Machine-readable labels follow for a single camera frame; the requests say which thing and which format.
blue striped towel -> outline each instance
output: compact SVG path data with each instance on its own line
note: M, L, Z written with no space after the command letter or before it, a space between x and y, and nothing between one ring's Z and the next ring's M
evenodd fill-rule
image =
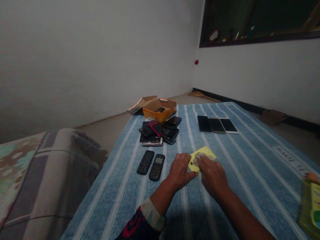
M240 134L199 132L198 115L230 118ZM139 142L144 117L130 119L62 239L114 239L166 178L175 155L203 146L217 156L232 190L277 239L309 239L297 219L303 175L319 176L314 162L235 103L178 105L176 116L182 118L177 142L149 148ZM136 173L146 150L166 156L158 182ZM163 239L238 239L200 176L176 193L166 216Z

broom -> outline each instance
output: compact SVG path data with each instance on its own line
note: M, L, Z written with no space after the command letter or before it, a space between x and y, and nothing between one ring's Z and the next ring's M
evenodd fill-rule
M202 98L206 98L206 99L209 99L211 101L214 101L214 102L221 102L217 99L214 99L214 98L211 98L211 97L207 97L205 96L203 93L199 92L199 91L194 91L194 92L191 92L188 94L188 96L193 96L193 97L202 97Z

hand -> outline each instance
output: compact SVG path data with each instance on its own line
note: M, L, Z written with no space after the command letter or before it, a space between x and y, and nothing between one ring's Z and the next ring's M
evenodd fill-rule
M202 183L212 197L220 199L231 190L226 173L219 162L211 161L207 156L201 156L198 164Z
M187 153L178 153L171 164L169 175L166 180L173 185L175 191L183 188L192 179L198 176L196 172L187 172L191 156Z

sleeve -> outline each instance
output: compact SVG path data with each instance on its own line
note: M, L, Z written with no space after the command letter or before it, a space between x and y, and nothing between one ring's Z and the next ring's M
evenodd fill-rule
M116 239L158 239L166 218L160 216L148 198L132 216Z

phone keypad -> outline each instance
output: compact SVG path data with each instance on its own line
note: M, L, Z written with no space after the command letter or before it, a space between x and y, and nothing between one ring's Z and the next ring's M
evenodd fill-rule
M155 164L154 166L152 166L149 177L152 178L153 180L159 179L161 170L162 170L162 167L159 166L158 164Z
M149 170L150 163L148 161L142 161L138 167L137 173L146 175Z

